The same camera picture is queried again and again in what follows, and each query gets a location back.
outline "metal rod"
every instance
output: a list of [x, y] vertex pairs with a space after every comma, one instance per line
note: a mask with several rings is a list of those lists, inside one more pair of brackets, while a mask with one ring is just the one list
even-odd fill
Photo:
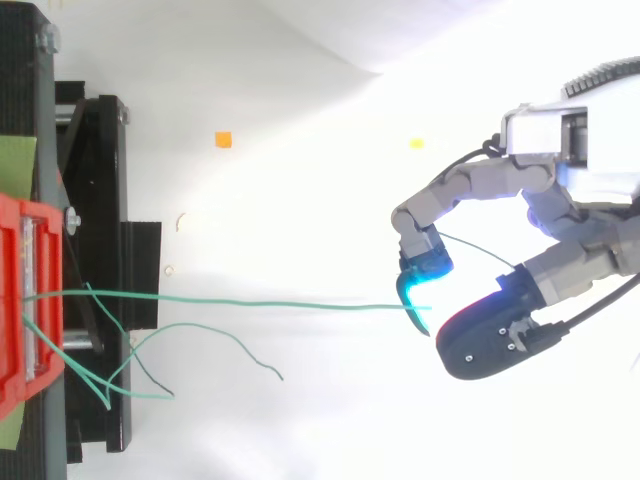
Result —
[[56, 126], [69, 125], [75, 109], [75, 105], [56, 105]]
[[65, 330], [64, 331], [65, 350], [91, 350], [91, 338], [86, 330]]

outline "red plastic part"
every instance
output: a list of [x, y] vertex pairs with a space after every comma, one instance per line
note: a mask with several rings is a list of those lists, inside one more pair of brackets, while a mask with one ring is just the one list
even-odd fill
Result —
[[20, 203], [0, 195], [0, 419], [25, 399]]
[[[33, 380], [27, 383], [25, 379], [21, 217], [38, 220], [34, 232], [38, 293], [62, 290], [62, 213], [48, 205], [0, 194], [0, 419], [51, 385], [64, 370], [64, 361], [39, 341], [40, 368]], [[62, 349], [62, 298], [38, 300], [36, 311], [40, 330]]]

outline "black metal frame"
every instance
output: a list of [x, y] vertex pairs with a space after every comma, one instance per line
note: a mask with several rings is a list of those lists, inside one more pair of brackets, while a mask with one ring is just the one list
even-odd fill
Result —
[[[94, 289], [158, 292], [160, 223], [128, 222], [126, 197], [124, 108], [115, 96], [73, 98], [78, 82], [56, 83], [56, 96], [75, 110], [68, 125], [58, 126], [58, 165], [69, 202], [82, 218], [76, 235], [67, 237], [68, 259], [75, 260], [65, 275], [65, 286], [88, 282]], [[103, 300], [126, 330], [157, 328], [157, 302], [118, 298]], [[128, 357], [130, 347], [118, 329], [92, 302], [90, 314], [77, 299], [65, 299], [65, 329], [97, 331], [99, 344], [92, 350], [72, 352], [82, 365], [108, 378]], [[130, 389], [127, 366], [114, 383]], [[67, 392], [67, 456], [82, 461], [82, 442], [106, 441], [108, 452], [121, 452], [131, 441], [131, 399], [112, 395], [107, 412], [76, 374], [65, 372]]]
[[[161, 224], [126, 220], [122, 103], [115, 96], [85, 100], [82, 82], [56, 91], [53, 56], [36, 44], [47, 23], [32, 4], [0, 1], [0, 135], [37, 137], [32, 199], [61, 209], [71, 204], [82, 217], [82, 227], [65, 240], [65, 286], [88, 281], [93, 288], [157, 293]], [[57, 131], [56, 99], [76, 105], [71, 122]], [[104, 303], [127, 330], [157, 328], [157, 302]], [[65, 329], [84, 328], [92, 339], [93, 349], [75, 358], [110, 376], [128, 356], [126, 339], [87, 299], [65, 300], [64, 314]], [[128, 389], [130, 375], [127, 367], [114, 383]], [[26, 403], [17, 451], [0, 450], [0, 478], [65, 480], [67, 461], [82, 461], [80, 446], [88, 441], [123, 451], [131, 441], [131, 401], [112, 395], [106, 412], [67, 369]]]

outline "white surface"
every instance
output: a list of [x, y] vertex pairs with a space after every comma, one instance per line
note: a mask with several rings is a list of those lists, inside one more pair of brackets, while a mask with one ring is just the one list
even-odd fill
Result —
[[[163, 292], [348, 303], [397, 301], [396, 205], [507, 110], [637, 51], [636, 17], [606, 6], [508, 3], [375, 80], [249, 1], [77, 0], [51, 16], [63, 33], [59, 77], [131, 107], [130, 216], [165, 222], [162, 267], [175, 273]], [[233, 131], [232, 149], [214, 148], [216, 130]], [[423, 150], [409, 149], [414, 137]], [[517, 262], [550, 243], [524, 210], [469, 203], [439, 226]], [[183, 212], [200, 220], [176, 233]], [[449, 378], [402, 313], [162, 304], [161, 324], [228, 328], [285, 382], [213, 334], [159, 338], [141, 357], [178, 398], [134, 401], [129, 449], [89, 446], [69, 477], [637, 479], [633, 297], [475, 383]], [[133, 380], [155, 391], [137, 368]]]
[[562, 115], [540, 112], [516, 115], [507, 124], [507, 153], [556, 153], [561, 149]]
[[501, 0], [259, 0], [350, 63], [382, 72]]

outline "black cable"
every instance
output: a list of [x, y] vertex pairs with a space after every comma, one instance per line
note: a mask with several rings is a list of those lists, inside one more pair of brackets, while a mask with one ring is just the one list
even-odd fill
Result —
[[482, 142], [482, 148], [474, 150], [473, 152], [467, 153], [464, 157], [456, 160], [447, 168], [445, 168], [442, 172], [440, 172], [430, 183], [437, 182], [445, 177], [447, 173], [453, 170], [458, 165], [462, 165], [463, 163], [467, 163], [469, 160], [473, 160], [476, 157], [481, 155], [486, 155], [489, 158], [497, 158], [504, 155], [505, 150], [500, 147], [500, 134], [494, 133], [489, 140], [485, 140]]
[[616, 290], [611, 292], [602, 300], [591, 305], [585, 311], [579, 313], [578, 315], [573, 317], [571, 320], [567, 320], [566, 322], [564, 322], [564, 326], [569, 330], [572, 329], [576, 325], [579, 325], [585, 320], [593, 317], [596, 313], [601, 312], [612, 303], [616, 302], [617, 300], [620, 300], [623, 296], [625, 296], [627, 293], [629, 293], [638, 285], [640, 285], [640, 273], [635, 275], [631, 280], [629, 280], [627, 283], [625, 283], [621, 287], [618, 287]]

